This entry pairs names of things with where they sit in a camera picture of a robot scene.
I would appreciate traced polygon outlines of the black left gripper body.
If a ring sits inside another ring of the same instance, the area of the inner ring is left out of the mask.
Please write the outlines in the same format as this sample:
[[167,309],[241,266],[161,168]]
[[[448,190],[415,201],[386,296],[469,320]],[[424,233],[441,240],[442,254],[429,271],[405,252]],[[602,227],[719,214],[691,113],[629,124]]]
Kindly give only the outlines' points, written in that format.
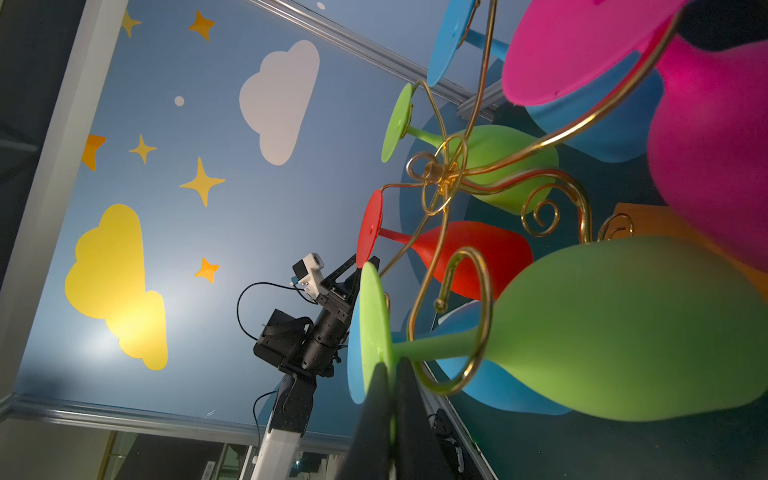
[[323,278],[320,274],[312,276],[312,285],[317,290],[317,303],[322,307],[317,321],[335,319],[350,321],[359,293],[360,273],[354,272],[345,281],[338,282],[337,277]]

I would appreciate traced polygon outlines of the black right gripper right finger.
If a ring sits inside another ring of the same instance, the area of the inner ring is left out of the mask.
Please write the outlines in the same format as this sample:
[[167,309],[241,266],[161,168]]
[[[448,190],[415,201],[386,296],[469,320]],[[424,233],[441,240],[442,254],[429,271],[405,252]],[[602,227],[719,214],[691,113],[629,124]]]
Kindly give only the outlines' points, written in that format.
[[452,470],[431,430],[419,382],[407,358],[400,359],[395,370],[394,416],[396,478],[452,479]]

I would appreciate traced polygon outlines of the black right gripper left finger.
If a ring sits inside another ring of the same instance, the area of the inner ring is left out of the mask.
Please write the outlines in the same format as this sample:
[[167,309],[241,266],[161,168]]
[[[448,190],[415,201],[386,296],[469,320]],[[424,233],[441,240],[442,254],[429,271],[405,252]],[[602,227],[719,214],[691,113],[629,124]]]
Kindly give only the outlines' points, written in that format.
[[389,372],[384,363],[379,363],[373,370],[361,419],[337,479],[389,478],[393,405]]

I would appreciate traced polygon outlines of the blue wine glass front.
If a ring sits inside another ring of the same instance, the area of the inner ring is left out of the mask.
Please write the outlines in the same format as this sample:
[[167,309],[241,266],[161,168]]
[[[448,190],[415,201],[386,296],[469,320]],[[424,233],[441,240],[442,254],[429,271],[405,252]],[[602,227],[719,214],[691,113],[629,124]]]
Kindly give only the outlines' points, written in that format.
[[[425,337],[437,337],[464,332],[474,328],[480,317],[480,302],[469,301],[439,318],[434,330]],[[347,379],[354,403],[362,404],[366,397],[362,349],[360,344],[359,300],[354,304],[347,348]],[[517,413],[551,416],[565,415],[571,409],[533,391],[492,361],[484,360],[472,381],[462,390],[475,400],[492,408]]]

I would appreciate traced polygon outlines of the blue wine glass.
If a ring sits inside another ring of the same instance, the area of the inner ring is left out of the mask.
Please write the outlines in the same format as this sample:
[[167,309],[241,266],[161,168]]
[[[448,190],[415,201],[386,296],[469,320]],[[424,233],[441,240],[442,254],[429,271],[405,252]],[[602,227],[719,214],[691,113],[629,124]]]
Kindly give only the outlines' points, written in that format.
[[[486,36],[470,28],[477,1],[451,0],[441,22],[427,72],[427,83],[435,86],[445,74],[463,43],[477,48]],[[528,114],[546,133],[553,133],[587,113],[626,77],[640,60],[633,52],[586,86],[551,102],[528,106]],[[663,95],[661,75],[653,70],[605,117],[565,141],[605,163],[622,163],[647,152],[648,134],[654,112]]]
[[[469,301],[439,318],[434,330],[425,337],[437,337],[464,332],[474,328],[480,317],[480,302]],[[347,348],[347,379],[354,403],[362,404],[366,397],[362,349],[360,344],[359,300],[354,304]],[[492,408],[517,413],[551,416],[565,415],[571,409],[533,391],[492,361],[484,360],[472,381],[462,390],[475,400]]]

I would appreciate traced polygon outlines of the light green wine glass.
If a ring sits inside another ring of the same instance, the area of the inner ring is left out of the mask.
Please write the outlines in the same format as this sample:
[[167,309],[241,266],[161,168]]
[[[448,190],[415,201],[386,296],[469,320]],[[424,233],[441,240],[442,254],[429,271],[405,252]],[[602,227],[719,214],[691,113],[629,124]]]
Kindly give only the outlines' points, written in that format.
[[498,298],[483,292],[476,327],[394,343],[376,268],[359,291],[364,385],[394,369],[464,360],[462,390],[482,361],[577,412],[647,422],[749,404],[767,390],[767,304],[713,252],[664,236],[574,245],[532,263]]

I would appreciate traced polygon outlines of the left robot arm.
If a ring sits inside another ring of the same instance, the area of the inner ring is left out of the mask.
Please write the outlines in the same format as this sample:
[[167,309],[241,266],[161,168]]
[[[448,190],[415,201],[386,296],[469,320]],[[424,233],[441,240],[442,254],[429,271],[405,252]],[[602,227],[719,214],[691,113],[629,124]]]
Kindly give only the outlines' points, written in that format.
[[256,357],[276,367],[283,378],[276,391],[265,433],[259,440],[253,479],[287,479],[313,410],[319,377],[334,376],[339,351],[348,340],[360,289],[361,269],[351,256],[328,275],[310,253],[293,265],[285,287],[320,307],[316,318],[273,311],[255,339]]

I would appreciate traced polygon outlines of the wooden rack base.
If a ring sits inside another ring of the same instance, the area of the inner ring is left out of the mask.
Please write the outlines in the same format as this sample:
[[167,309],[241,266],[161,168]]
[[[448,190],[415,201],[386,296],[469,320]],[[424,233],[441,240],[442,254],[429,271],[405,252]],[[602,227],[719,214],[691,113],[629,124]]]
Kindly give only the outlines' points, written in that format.
[[740,271],[767,300],[767,274],[732,257],[706,236],[699,233],[667,206],[617,203],[615,214],[626,214],[633,225],[634,237],[666,236],[693,243],[723,257]]

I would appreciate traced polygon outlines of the blue wine glass rear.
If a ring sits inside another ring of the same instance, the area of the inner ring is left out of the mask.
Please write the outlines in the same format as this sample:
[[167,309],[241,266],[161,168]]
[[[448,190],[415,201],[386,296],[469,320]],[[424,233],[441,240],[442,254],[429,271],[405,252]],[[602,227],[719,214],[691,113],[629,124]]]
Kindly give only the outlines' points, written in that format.
[[[463,43],[477,48],[486,36],[470,28],[477,1],[451,0],[441,22],[427,72],[427,83],[435,86],[445,74]],[[626,77],[640,60],[633,52],[586,86],[551,102],[528,106],[528,114],[546,133],[553,133],[587,113]],[[605,163],[622,163],[647,152],[648,134],[654,112],[663,95],[661,75],[653,70],[605,117],[565,141]]]

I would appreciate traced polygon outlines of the magenta wine glass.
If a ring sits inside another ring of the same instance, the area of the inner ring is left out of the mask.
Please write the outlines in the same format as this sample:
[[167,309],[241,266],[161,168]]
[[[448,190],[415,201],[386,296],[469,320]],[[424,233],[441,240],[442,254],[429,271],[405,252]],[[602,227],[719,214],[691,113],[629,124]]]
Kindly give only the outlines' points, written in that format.
[[740,261],[767,267],[767,44],[708,51],[673,24],[681,1],[534,1],[505,58],[513,103],[540,105],[635,50],[663,51],[647,158],[664,201]]

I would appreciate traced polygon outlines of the aluminium frame rail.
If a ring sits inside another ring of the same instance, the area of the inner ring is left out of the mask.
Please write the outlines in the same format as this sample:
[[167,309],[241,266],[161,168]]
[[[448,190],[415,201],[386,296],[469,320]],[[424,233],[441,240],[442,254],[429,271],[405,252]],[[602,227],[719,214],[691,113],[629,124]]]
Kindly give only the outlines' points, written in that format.
[[[367,61],[407,82],[415,83],[426,79],[426,68],[412,62],[397,53],[327,19],[296,1],[256,0],[246,1],[261,8],[315,36]],[[433,94],[457,106],[457,113],[463,119],[469,119],[477,95],[449,81],[441,80],[435,87],[430,87]],[[505,102],[501,80],[484,88],[479,115],[493,120],[499,106]]]

